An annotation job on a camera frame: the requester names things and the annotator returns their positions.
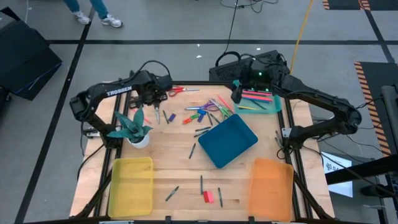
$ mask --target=person's leg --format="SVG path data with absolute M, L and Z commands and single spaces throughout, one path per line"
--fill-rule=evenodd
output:
M 75 19 L 83 24 L 87 25 L 90 23 L 90 18 L 88 18 L 84 13 L 80 11 L 80 6 L 77 0 L 63 0 L 68 6 L 69 10 L 72 12 Z
M 90 2 L 93 5 L 95 11 L 98 13 L 98 17 L 101 19 L 101 23 L 103 25 L 111 25 L 116 28 L 122 26 L 122 21 L 114 18 L 108 13 L 108 10 L 104 5 L 103 0 L 90 0 Z

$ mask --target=succulent plant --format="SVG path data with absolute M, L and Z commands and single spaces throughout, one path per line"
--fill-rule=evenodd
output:
M 114 114 L 123 128 L 120 131 L 112 131 L 108 134 L 108 137 L 128 138 L 132 143 L 136 143 L 140 142 L 152 129 L 149 126 L 142 126 L 144 124 L 144 112 L 142 111 L 142 108 L 136 111 L 132 121 L 117 111 L 115 111 Z

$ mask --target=yellow bin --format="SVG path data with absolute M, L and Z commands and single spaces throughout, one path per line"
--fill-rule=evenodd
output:
M 108 215 L 111 218 L 149 215 L 153 206 L 154 165 L 150 157 L 113 162 Z

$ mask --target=potted plant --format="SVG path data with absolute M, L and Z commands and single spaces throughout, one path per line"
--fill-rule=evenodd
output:
M 120 131 L 112 131 L 108 134 L 108 137 L 127 138 L 130 144 L 138 149 L 142 149 L 148 145 L 148 132 L 152 128 L 149 126 L 142 126 L 144 124 L 144 112 L 142 111 L 142 108 L 136 111 L 132 121 L 117 111 L 114 113 L 123 128 Z

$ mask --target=blue jeans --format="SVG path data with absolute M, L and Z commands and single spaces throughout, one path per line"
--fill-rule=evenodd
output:
M 80 11 L 80 6 L 77 0 L 63 0 L 69 10 L 71 12 L 77 12 Z M 106 15 L 108 15 L 108 10 L 106 9 L 104 2 L 102 0 L 90 0 L 91 4 L 93 5 L 95 11 L 98 13 L 98 17 L 100 19 L 104 19 Z

